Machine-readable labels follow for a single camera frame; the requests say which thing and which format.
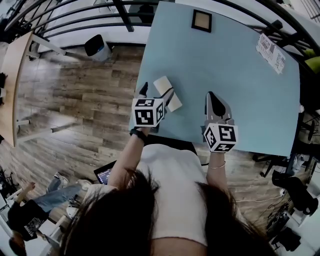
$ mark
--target bracelet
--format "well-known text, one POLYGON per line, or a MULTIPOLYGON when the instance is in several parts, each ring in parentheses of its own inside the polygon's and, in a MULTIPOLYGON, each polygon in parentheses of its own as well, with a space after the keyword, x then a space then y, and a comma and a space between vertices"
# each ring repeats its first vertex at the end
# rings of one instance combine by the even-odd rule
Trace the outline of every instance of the bracelet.
POLYGON ((219 166, 219 167, 209 167, 210 169, 219 169, 219 168, 222 168, 226 165, 226 161, 224 161, 224 164, 219 166))
POLYGON ((131 131, 130 131, 130 135, 132 134, 135 134, 137 135, 138 138, 140 138, 144 144, 146 144, 147 142, 147 136, 140 130, 136 130, 135 128, 133 128, 131 131))

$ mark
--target floor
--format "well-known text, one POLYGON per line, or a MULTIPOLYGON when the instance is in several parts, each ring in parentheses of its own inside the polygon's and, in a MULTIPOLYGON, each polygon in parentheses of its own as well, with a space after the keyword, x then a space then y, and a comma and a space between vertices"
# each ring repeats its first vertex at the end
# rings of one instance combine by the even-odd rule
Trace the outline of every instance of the floor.
MULTIPOLYGON (((96 181, 93 171, 116 160, 130 137, 131 102, 144 48, 117 46, 105 63, 83 57, 82 47, 67 51, 68 56, 48 52, 40 59, 27 59, 18 94, 18 119, 31 120, 31 125, 20 127, 18 136, 45 128, 55 132, 16 148, 5 141, 0 144, 0 165, 6 174, 13 172, 22 187, 36 182, 30 199, 45 193, 55 172, 71 183, 81 178, 96 181)), ((205 163, 208 149, 196 145, 196 150, 205 163)), ((271 175, 259 174, 266 163, 255 163, 252 156, 238 150, 226 154, 228 185, 243 215, 264 231, 274 209, 268 207, 282 198, 276 198, 280 189, 272 184, 271 175)), ((298 173, 303 181, 309 175, 310 170, 298 173)), ((52 211, 50 218, 57 221, 66 214, 65 207, 52 211)))

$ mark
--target white block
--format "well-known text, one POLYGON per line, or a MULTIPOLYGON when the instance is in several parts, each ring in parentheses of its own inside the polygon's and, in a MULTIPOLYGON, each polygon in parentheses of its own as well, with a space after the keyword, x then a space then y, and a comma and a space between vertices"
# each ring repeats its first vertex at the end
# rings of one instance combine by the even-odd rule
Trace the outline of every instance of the white block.
MULTIPOLYGON (((172 85, 166 76, 160 77, 158 80, 155 80, 153 84, 161 96, 164 95, 167 90, 172 88, 172 85)), ((178 99, 177 94, 174 93, 170 103, 168 104, 168 109, 173 112, 181 106, 181 101, 178 99)))
POLYGON ((229 152, 238 142, 238 126, 210 123, 203 136, 210 152, 229 152))
POLYGON ((135 127, 156 127, 165 116, 162 98, 134 98, 131 109, 135 127))
POLYGON ((0 98, 4 97, 7 95, 6 89, 0 88, 0 98))

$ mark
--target foam block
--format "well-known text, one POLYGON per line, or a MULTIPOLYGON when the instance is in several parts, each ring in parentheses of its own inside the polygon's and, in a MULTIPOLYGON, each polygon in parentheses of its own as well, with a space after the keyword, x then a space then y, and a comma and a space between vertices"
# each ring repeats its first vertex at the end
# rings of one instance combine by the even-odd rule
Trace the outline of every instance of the foam block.
MULTIPOLYGON (((172 85, 166 76, 160 77, 158 80, 153 82, 155 88, 158 90, 160 95, 165 94, 167 90, 172 88, 172 85)), ((182 106, 181 101, 177 97, 176 93, 174 93, 170 103, 168 104, 168 109, 173 112, 182 106)))

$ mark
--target laptop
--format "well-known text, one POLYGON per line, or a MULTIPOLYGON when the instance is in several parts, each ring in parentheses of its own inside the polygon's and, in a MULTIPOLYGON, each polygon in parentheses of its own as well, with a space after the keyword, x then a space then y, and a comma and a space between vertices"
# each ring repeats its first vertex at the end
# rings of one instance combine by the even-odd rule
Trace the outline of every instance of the laptop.
POLYGON ((108 184, 108 178, 111 173, 111 169, 112 167, 114 167, 115 163, 116 161, 113 161, 111 163, 108 163, 105 166, 100 167, 99 169, 94 170, 94 174, 100 184, 104 184, 104 185, 108 184))

